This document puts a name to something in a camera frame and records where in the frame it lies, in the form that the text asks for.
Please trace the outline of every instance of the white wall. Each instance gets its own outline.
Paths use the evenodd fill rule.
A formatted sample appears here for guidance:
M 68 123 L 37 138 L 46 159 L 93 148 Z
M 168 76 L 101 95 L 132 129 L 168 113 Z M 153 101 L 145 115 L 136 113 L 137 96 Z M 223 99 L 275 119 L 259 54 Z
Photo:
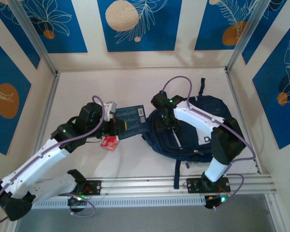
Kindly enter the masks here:
M 31 155 L 41 124 L 52 74 L 41 61 L 36 70 L 0 20 L 0 46 L 31 82 L 31 89 L 19 119 L 7 156 L 0 153 L 0 178 L 18 168 Z M 0 208 L 0 219 L 5 217 Z
M 175 51 L 108 53 L 97 1 L 72 0 L 88 53 L 50 54 L 60 71 L 226 66 L 233 50 L 194 51 L 208 0 L 183 0 Z
M 248 65 L 246 66 L 240 58 L 235 69 L 231 72 L 231 78 L 234 80 L 244 118 L 259 154 L 259 159 L 272 175 L 277 192 L 290 220 L 290 145 L 281 150 L 278 149 L 252 83 L 252 78 L 289 28 L 290 0 L 286 2 Z

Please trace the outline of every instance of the black strap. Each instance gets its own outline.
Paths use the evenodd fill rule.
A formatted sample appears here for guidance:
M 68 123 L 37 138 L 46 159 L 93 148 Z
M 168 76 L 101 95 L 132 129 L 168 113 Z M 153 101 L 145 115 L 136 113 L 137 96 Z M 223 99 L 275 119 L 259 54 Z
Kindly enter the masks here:
M 174 189 L 179 189 L 179 176 L 180 176 L 180 163 L 182 161 L 176 160 L 176 165 L 175 165 L 175 175 L 174 175 Z
M 199 96 L 202 96 L 204 87 L 205 87 L 205 78 L 201 78 L 201 88 L 199 91 Z

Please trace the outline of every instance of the blue card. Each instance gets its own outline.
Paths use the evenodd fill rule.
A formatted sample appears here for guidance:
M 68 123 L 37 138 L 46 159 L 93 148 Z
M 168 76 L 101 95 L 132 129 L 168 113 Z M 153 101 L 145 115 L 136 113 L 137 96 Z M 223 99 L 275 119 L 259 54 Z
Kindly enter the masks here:
M 149 131 L 143 105 L 116 109 L 114 117 L 127 123 L 127 130 L 118 136 L 120 140 Z

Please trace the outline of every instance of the white floor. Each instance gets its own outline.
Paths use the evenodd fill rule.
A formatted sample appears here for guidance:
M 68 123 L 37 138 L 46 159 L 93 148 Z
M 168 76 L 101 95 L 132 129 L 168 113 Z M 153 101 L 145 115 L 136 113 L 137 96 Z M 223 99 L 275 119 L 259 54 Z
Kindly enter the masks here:
M 234 99 L 224 70 L 221 69 L 130 69 L 103 70 L 90 72 L 61 73 L 58 89 L 49 117 L 45 138 L 58 125 L 65 123 L 72 116 L 77 116 L 82 106 L 91 101 L 92 95 L 98 95 L 104 102 L 114 101 L 117 107 L 143 104 L 146 116 L 154 107 L 150 104 L 164 84 L 176 75 L 185 75 L 192 80 L 192 95 L 198 95 L 200 80 L 206 78 L 204 95 L 223 99 L 233 117 L 240 120 Z M 189 84 L 185 79 L 176 79 L 166 88 L 169 97 L 186 97 Z M 250 157 L 245 150 L 239 157 Z M 201 174 L 208 163 L 191 164 L 187 169 L 181 165 L 181 175 Z M 86 144 L 75 150 L 69 157 L 55 165 L 44 178 L 53 178 L 70 169 L 79 170 L 85 177 L 140 177 L 173 176 L 175 160 L 155 153 L 140 135 L 120 141 L 114 152 L 100 147 L 99 144 Z M 255 163 L 238 162 L 229 173 L 256 173 Z

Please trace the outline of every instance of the beige circle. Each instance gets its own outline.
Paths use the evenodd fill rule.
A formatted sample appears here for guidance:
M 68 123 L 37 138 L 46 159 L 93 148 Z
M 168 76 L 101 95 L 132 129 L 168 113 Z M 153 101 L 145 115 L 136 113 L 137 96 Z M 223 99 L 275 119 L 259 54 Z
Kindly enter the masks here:
M 108 25 L 116 31 L 130 30 L 139 22 L 139 14 L 135 7 L 124 0 L 114 1 L 107 8 L 105 18 Z
M 141 38 L 137 36 L 137 37 L 134 38 L 134 41 L 140 42 L 141 41 Z
M 1 3 L 7 5 L 8 4 L 8 1 L 7 0 L 0 0 Z
M 216 5 L 220 0 L 208 0 L 209 4 Z

